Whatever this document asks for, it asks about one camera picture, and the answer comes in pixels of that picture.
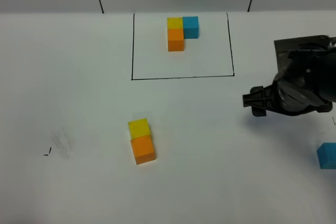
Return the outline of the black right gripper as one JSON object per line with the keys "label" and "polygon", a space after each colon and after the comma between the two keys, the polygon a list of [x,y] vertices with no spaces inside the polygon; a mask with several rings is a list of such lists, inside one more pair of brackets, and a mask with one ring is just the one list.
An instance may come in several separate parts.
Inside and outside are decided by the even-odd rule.
{"label": "black right gripper", "polygon": [[297,116],[330,112],[335,103],[335,48],[276,49],[278,73],[272,86],[253,87],[243,107],[253,116],[267,111]]}

